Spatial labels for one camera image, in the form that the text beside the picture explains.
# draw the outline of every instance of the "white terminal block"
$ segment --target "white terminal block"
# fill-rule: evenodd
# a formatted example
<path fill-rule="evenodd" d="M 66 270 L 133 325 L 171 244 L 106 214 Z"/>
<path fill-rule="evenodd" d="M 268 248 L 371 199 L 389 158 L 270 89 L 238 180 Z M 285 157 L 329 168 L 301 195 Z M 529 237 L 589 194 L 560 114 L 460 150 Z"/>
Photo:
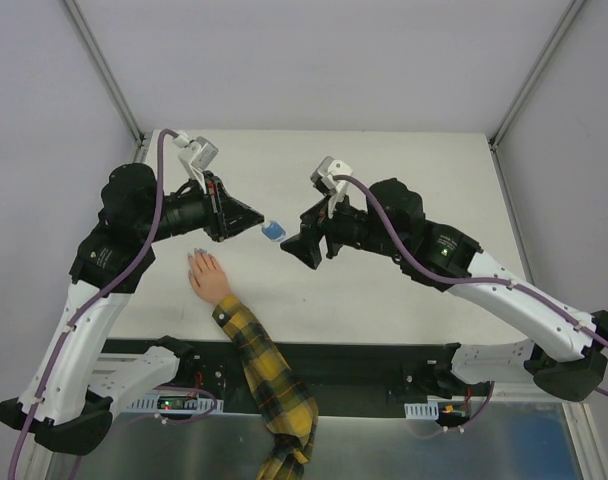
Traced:
<path fill-rule="evenodd" d="M 328 202 L 328 218 L 333 218 L 335 206 L 344 199 L 348 189 L 348 182 L 346 180 L 335 180 L 333 178 L 335 175 L 350 176 L 353 175 L 353 169 L 342 160 L 326 157 L 311 175 L 313 184 L 321 182 L 327 190 L 324 193 L 331 197 Z"/>
<path fill-rule="evenodd" d="M 204 137 L 197 137 L 193 140 L 189 139 L 188 143 L 186 143 L 187 139 L 186 133 L 178 132 L 178 137 L 173 140 L 175 145 L 183 145 L 178 157 L 189 178 L 197 180 L 200 187 L 202 187 L 202 191 L 206 192 L 204 170 L 208 168 L 219 153 L 219 149 Z"/>

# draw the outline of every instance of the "flannel shirt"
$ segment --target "flannel shirt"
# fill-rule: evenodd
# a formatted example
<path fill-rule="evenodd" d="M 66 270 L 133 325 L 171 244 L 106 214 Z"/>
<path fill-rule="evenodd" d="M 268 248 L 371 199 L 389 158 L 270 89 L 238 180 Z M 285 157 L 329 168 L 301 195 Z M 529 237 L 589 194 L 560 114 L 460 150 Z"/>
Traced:
<path fill-rule="evenodd" d="M 246 381 L 273 433 L 275 447 L 257 480 L 297 480 L 311 460 L 317 403 L 295 376 L 264 327 L 234 295 L 222 300 L 213 318 L 240 353 Z"/>

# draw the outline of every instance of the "table surface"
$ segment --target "table surface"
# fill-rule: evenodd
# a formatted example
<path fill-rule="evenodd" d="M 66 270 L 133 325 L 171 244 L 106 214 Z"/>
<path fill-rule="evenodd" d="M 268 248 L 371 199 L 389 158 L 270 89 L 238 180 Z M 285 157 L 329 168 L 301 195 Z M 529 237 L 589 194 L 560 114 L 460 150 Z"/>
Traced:
<path fill-rule="evenodd" d="M 397 177 L 422 195 L 427 218 L 459 228 L 510 270 L 523 272 L 484 135 L 187 132 L 220 149 L 210 169 L 228 192 L 277 220 L 289 236 L 299 230 L 299 215 L 321 199 L 309 177 L 330 155 L 351 165 L 354 176 L 369 185 Z M 145 160 L 153 168 L 157 134 Z M 187 175 L 168 138 L 164 153 L 164 190 L 169 193 Z M 365 207 L 356 189 L 350 188 L 349 195 L 353 205 Z M 498 344 L 524 338 L 480 307 L 412 282 L 387 258 L 344 248 L 313 271 L 282 252 L 259 227 L 220 244 L 201 231 L 155 244 L 157 260 L 110 338 L 227 340 L 211 319 L 210 307 L 188 284 L 187 252 L 194 248 L 218 258 L 233 290 L 276 341 Z"/>

